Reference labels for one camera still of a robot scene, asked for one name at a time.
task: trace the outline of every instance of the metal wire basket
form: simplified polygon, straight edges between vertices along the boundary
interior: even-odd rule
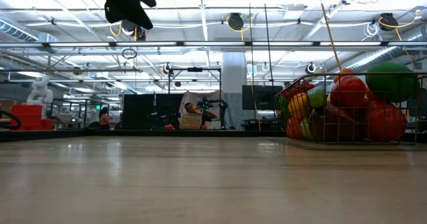
[[[276,97],[292,139],[414,144],[424,142],[427,132],[427,114],[422,108],[427,109],[422,102],[427,94],[423,88],[426,76],[414,72],[311,74]]]

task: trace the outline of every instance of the wooden floor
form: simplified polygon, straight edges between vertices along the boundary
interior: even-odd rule
[[[268,138],[0,143],[0,223],[427,222],[427,152]]]

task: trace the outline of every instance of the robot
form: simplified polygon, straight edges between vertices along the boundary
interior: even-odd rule
[[[49,83],[48,77],[38,77],[33,82],[31,87],[33,90],[27,98],[27,105],[41,105],[43,106],[41,116],[42,119],[46,118],[46,104],[51,104],[53,101],[53,92],[47,88]]]

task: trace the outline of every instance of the yellow ball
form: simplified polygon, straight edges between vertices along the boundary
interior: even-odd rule
[[[292,117],[303,119],[310,113],[310,104],[308,103],[307,94],[298,93],[292,97],[288,104],[288,109]]]

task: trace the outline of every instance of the ceiling light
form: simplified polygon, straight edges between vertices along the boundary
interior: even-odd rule
[[[127,86],[119,81],[116,81],[114,85],[122,90],[127,90]]]
[[[270,70],[270,67],[267,65],[266,62],[264,62],[264,65],[262,65],[262,71],[268,71]]]
[[[57,85],[58,87],[68,88],[66,85],[62,85],[60,83],[53,83],[53,84]]]
[[[32,71],[19,71],[18,73],[21,74],[21,75],[29,76],[29,77],[36,77],[36,78],[37,77],[44,77],[43,74],[35,73],[35,72],[32,72]]]
[[[0,43],[0,47],[43,47],[41,43]]]
[[[255,41],[252,43],[254,46],[267,46],[270,44],[270,46],[310,46],[313,45],[313,42],[311,41],[273,41],[273,42],[267,42],[267,41]]]
[[[427,41],[391,41],[389,46],[423,46],[427,45]]]
[[[244,41],[186,41],[185,46],[241,46]]]
[[[76,91],[81,91],[81,92],[86,92],[86,93],[91,93],[94,92],[94,90],[92,89],[88,89],[88,88],[75,88]]]
[[[51,47],[108,47],[109,43],[50,43]]]
[[[159,41],[159,42],[119,42],[116,43],[119,47],[161,47],[161,46],[174,46],[175,41]]]
[[[116,39],[116,38],[114,38],[114,37],[112,37],[112,36],[108,36],[107,38],[108,38],[108,39],[111,39],[111,40],[114,40],[114,41],[117,41],[117,39]]]
[[[332,45],[330,42],[321,42],[320,45]],[[367,41],[367,42],[360,42],[360,41],[337,41],[334,42],[335,46],[373,46],[373,45],[381,45],[380,41]]]
[[[79,82],[79,80],[50,80],[52,83]]]

